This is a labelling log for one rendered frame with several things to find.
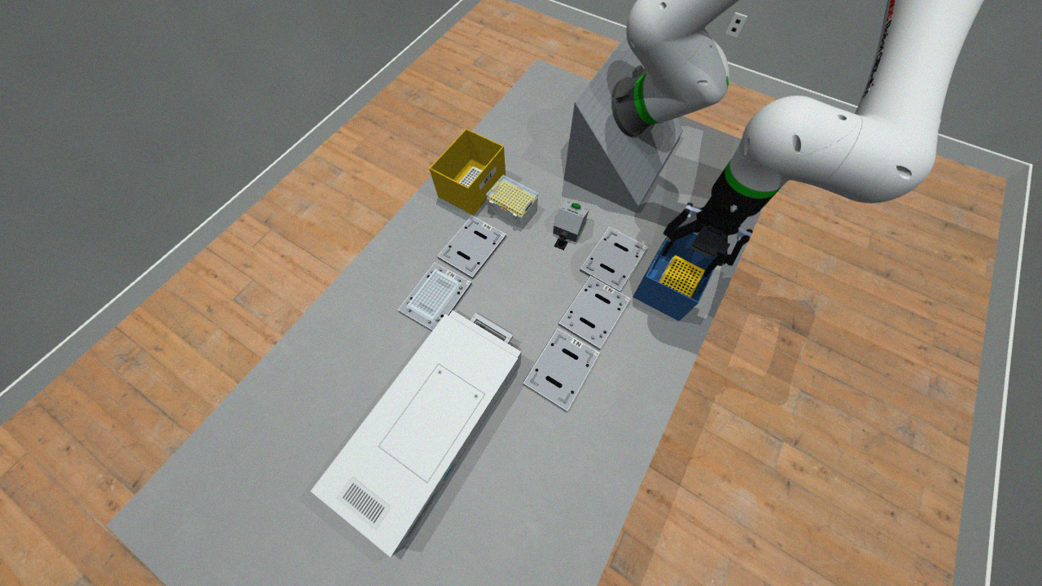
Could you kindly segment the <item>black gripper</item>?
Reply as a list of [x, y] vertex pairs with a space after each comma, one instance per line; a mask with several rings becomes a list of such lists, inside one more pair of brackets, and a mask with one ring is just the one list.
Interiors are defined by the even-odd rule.
[[[687, 218], [690, 218], [690, 216], [693, 215], [697, 217], [696, 221], [683, 225], [680, 229], [677, 228], [683, 224], [685, 220], [687, 220]], [[749, 240], [751, 240], [751, 235], [753, 230], [741, 229], [741, 224], [746, 220], [746, 218], [747, 216], [730, 216], [729, 214], [725, 214], [725, 212], [721, 211], [719, 207], [717, 207], [717, 205], [715, 205], [713, 197], [711, 197], [708, 200], [706, 205], [704, 205], [704, 207], [700, 207], [700, 210], [698, 210], [698, 207], [693, 207], [692, 203], [687, 203], [687, 205], [685, 205], [685, 210], [683, 211], [683, 213], [678, 216], [675, 216], [675, 219], [671, 221], [666, 227], [665, 231], [663, 231], [663, 234], [667, 236], [667, 241], [670, 243], [668, 243], [668, 247], [666, 247], [662, 257], [667, 255], [668, 250], [672, 247], [677, 238], [689, 236], [689, 234], [692, 234], [693, 231], [695, 233], [700, 231], [701, 227], [703, 227], [703, 224], [705, 226], [708, 226], [708, 223], [713, 224], [713, 226], [717, 227], [717, 229], [725, 230], [723, 231], [723, 234], [726, 234], [726, 236], [731, 236], [731, 234], [737, 234], [738, 235], [737, 243], [736, 245], [734, 245], [731, 255], [727, 255], [726, 252], [724, 257], [722, 255], [715, 257], [713, 262], [711, 262], [708, 265], [706, 272], [704, 272], [703, 276], [708, 277], [708, 274], [711, 271], [713, 271], [713, 269], [715, 269], [717, 265], [719, 266], [721, 265], [723, 266], [725, 264], [733, 265], [734, 260], [736, 260], [736, 257], [739, 255], [739, 252], [743, 247], [743, 245], [747, 243]]]

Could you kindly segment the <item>blue bin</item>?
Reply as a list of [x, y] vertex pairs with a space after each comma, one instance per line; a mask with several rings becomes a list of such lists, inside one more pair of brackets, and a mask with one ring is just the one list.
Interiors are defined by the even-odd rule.
[[708, 265], [713, 262], [715, 257], [701, 255], [700, 252], [691, 249], [697, 236], [698, 234], [693, 233], [690, 234], [690, 236], [677, 238], [672, 247], [668, 250], [667, 255], [661, 257], [663, 250], [665, 250], [665, 247], [669, 243], [665, 240], [665, 243], [661, 249], [659, 249], [659, 254], [654, 260], [655, 262], [650, 265], [651, 267], [649, 267], [650, 269], [647, 271], [646, 278], [641, 280], [641, 285], [639, 286], [639, 289], [636, 290], [632, 298], [637, 298], [637, 300], [640, 300], [642, 303], [651, 306], [652, 308], [655, 308], [655, 310], [661, 311], [661, 313], [666, 314], [677, 321], [681, 321], [683, 317], [687, 315], [693, 307], [699, 303], [701, 295], [703, 295], [704, 290], [706, 290], [708, 280], [710, 280], [713, 272], [708, 274], [708, 277], [701, 277], [701, 280], [691, 298], [687, 295], [683, 295], [680, 292], [675, 291], [672, 288], [668, 288], [665, 283], [658, 280], [661, 278], [668, 262], [670, 262], [670, 259], [673, 257], [681, 257], [683, 260], [687, 260], [687, 262], [690, 262], [701, 269], [708, 269]]

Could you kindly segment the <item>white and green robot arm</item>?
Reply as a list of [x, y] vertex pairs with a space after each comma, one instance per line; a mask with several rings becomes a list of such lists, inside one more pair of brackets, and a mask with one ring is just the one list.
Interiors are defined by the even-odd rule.
[[[729, 65], [706, 26], [738, 1], [635, 2], [626, 34], [645, 69], [636, 67], [611, 96], [624, 135], [720, 102]], [[954, 64], [983, 1], [888, 0], [855, 114], [805, 96], [760, 108], [711, 189], [717, 207], [753, 216], [787, 181], [855, 203], [885, 203], [925, 181]]]

